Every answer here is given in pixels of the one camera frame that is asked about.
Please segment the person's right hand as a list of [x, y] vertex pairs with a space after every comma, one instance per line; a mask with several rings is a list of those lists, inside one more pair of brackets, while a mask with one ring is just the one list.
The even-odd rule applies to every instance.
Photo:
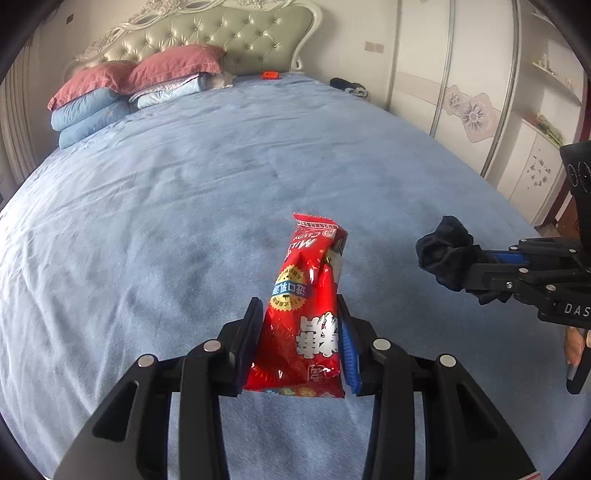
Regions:
[[590, 347], [590, 332], [583, 334], [575, 327], [567, 327], [565, 331], [564, 352], [569, 366], [580, 364], [583, 352]]

